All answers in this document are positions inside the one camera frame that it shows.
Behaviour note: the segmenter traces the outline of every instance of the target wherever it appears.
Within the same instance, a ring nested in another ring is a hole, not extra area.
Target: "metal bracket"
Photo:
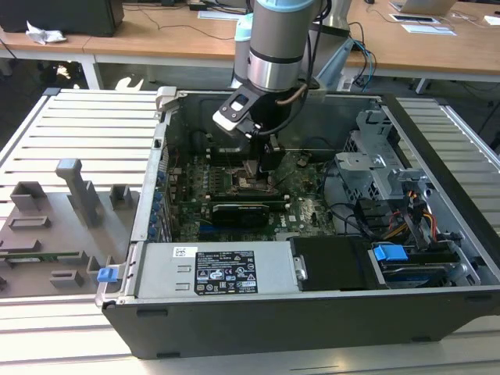
[[[362,154],[361,152],[340,152],[335,155],[339,168],[351,171],[367,171],[385,168],[385,162],[379,155]]]
[[[401,182],[420,182],[426,179],[427,176],[424,171],[417,169],[392,170],[387,176],[387,180],[391,185],[392,195],[403,194]]]
[[[177,91],[175,86],[163,86],[156,92],[156,110],[159,112],[168,111],[177,105],[176,100],[186,96],[185,93]]]

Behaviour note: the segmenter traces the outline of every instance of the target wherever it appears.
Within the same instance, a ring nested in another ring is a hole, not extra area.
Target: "warning label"
[[[197,252],[197,295],[257,293],[253,252]]]

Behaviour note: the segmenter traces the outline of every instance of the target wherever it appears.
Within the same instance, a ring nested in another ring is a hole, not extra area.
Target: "side panel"
[[[108,305],[142,359],[438,341],[500,304],[500,293]]]

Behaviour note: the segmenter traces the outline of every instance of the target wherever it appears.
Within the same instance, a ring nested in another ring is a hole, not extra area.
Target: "open computer chassis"
[[[410,195],[423,202],[438,222],[439,234],[432,246],[445,246],[446,260],[417,261],[412,269],[417,277],[406,273],[401,277],[398,272],[408,269],[405,262],[413,254],[408,244],[423,247],[422,254],[431,258],[436,250],[394,239],[397,249],[406,248],[408,254],[392,258],[387,246],[394,243],[382,241],[384,237],[370,243],[366,233],[335,221],[329,209],[315,203],[314,220],[301,217],[300,206],[292,213],[263,213],[260,230],[235,232],[234,226],[232,231],[218,230],[225,224],[213,222],[218,220],[220,204],[213,202],[215,182],[210,179],[216,178],[217,186],[220,179],[226,180],[223,191],[234,184],[240,188],[249,184],[233,171],[239,163],[234,157],[244,152],[240,144],[211,121],[228,95],[227,91],[173,89],[170,96],[159,99],[161,121],[152,141],[127,261],[110,266],[114,277],[98,287],[104,315],[135,356],[153,359],[438,341],[477,317],[498,313],[498,235],[390,95],[328,94],[323,101],[311,99],[280,134],[280,146],[286,152],[282,165],[295,152],[298,159],[288,165],[295,166],[299,176],[301,168],[319,160],[324,170],[316,170],[325,180],[319,178],[316,186],[312,167],[311,178],[285,184],[280,177],[269,180],[273,188],[286,186],[284,192],[277,189],[283,201],[276,204],[288,210],[294,202],[304,205],[311,184],[312,195],[322,188],[330,203],[354,211],[367,202],[377,209],[391,200],[405,200],[407,205]],[[306,138],[312,143],[308,147],[303,144]],[[412,164],[401,144],[412,154]],[[233,159],[226,159],[228,154]],[[194,157],[208,160],[208,170],[221,160],[228,168],[223,162],[227,160],[230,176],[221,172],[222,176],[214,177],[204,166],[195,166],[199,178],[188,174],[185,185],[177,186],[193,163],[199,163]],[[206,195],[196,195],[197,189]],[[267,194],[269,189],[261,190]],[[302,195],[295,199],[297,191]],[[188,205],[173,205],[182,200],[181,195],[189,197]],[[273,211],[271,203],[261,200],[259,205]],[[193,209],[198,201],[200,206]],[[180,220],[183,214],[189,215],[190,223]],[[394,224],[395,211],[368,216],[358,212],[352,220],[370,231],[380,230],[381,221],[387,229]],[[238,225],[245,225],[244,220]],[[433,241],[432,230],[417,228],[417,232],[425,241]],[[385,253],[380,256],[377,251]],[[433,266],[441,267],[445,277],[420,278],[418,270]],[[231,280],[240,280],[233,292],[227,290]]]

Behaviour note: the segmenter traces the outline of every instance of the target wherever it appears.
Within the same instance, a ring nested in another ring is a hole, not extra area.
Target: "floor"
[[[46,87],[73,88],[76,84],[86,88],[85,80],[78,71],[68,79],[58,74],[55,81],[43,84],[37,63],[30,60],[11,61],[12,76],[0,77],[0,148],[10,139],[16,128],[40,98]],[[230,82],[231,71],[223,68],[156,67],[156,82],[150,83],[145,66],[101,64],[101,75],[105,89],[118,87],[140,87],[141,90],[156,90],[159,86],[173,85],[184,89],[224,89]],[[442,98],[475,130],[478,131],[500,101],[500,85],[489,83],[462,83],[431,81],[425,95],[413,90],[416,82],[410,79],[375,77],[368,92],[391,92],[404,97]],[[490,144],[495,135],[500,136],[500,109],[487,122],[481,137]]]

